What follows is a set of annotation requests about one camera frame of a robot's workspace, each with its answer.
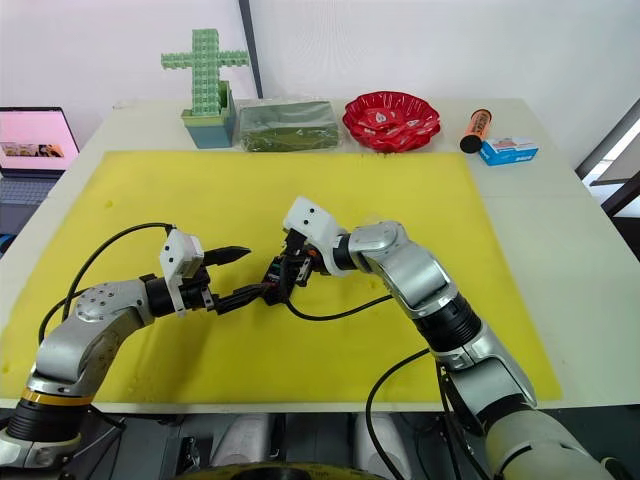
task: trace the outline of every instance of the small box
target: small box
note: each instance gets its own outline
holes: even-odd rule
[[[526,162],[538,152],[538,146],[528,138],[490,138],[482,142],[480,156],[487,165]]]

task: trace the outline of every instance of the red plastic bowl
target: red plastic bowl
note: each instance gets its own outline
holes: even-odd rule
[[[353,138],[377,152],[420,148],[440,131],[438,112],[407,93],[366,93],[347,104],[345,110],[342,121]]]

